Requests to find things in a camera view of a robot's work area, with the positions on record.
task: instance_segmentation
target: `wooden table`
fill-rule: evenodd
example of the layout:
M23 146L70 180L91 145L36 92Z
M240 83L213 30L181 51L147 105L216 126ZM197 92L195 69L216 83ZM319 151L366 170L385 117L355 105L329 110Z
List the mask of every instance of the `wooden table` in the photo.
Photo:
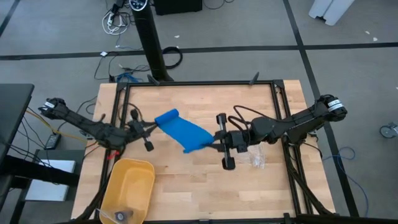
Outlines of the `wooden table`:
M286 80L284 83L291 113L307 108L300 82ZM104 121L110 121L115 94L116 84L101 85L94 119L99 119L104 113ZM236 115L234 105L244 105L276 117L269 85L135 86L130 90L129 101L140 108L146 121L153 121L176 108L182 118L212 134L219 130L216 115ZM284 114L282 100L279 101ZM242 114L248 121L256 117L248 111L242 110ZM227 130L234 128L227 123ZM221 165L223 154L214 149L183 154L182 146L159 129L150 139L155 147L153 151L147 152L140 140L128 144L123 155L124 158L149 161L155 167L156 180L146 220L276 218L283 217L286 212L294 217L280 142L255 146L262 147L266 157L265 169L253 167L248 153L237 154L236 150L231 150L236 169L227 171ZM316 146L312 138L307 142ZM306 145L301 147L301 152L308 186L322 204L334 212L319 152ZM85 159L72 218L79 216L94 197L100 183L103 159L103 148L96 149ZM301 208L305 212L302 193L300 187L297 188Z

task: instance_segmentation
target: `small object in bin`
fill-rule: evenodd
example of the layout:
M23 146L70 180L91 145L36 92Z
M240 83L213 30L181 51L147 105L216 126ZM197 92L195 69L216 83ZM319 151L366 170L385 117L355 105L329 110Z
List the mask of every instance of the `small object in bin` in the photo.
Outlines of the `small object in bin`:
M132 214L133 214L132 210L126 210L126 211L115 212L114 216L117 221L125 222L130 217L132 217Z

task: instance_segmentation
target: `yellow plastic container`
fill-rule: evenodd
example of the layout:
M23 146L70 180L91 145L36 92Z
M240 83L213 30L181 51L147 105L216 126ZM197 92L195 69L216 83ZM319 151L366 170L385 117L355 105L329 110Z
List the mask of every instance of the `yellow plastic container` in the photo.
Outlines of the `yellow plastic container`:
M147 215L150 195L155 182L154 166L146 161L121 159L115 163L111 173L102 211L110 213L132 210L128 224L141 224ZM100 215L104 224L113 224L110 219Z

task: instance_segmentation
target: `black box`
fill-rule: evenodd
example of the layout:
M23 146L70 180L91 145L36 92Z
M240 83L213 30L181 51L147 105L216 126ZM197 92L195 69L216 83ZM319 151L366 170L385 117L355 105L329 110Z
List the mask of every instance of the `black box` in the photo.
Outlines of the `black box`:
M154 0L154 4L160 16L202 10L202 0Z

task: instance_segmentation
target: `blue towel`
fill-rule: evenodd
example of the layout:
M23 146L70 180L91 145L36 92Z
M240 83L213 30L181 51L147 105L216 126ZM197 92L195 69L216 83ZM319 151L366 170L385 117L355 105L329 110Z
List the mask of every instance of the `blue towel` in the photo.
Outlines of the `blue towel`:
M203 149L214 142L213 136L203 128L179 117L176 109L172 109L155 118L159 128L184 147L184 153Z

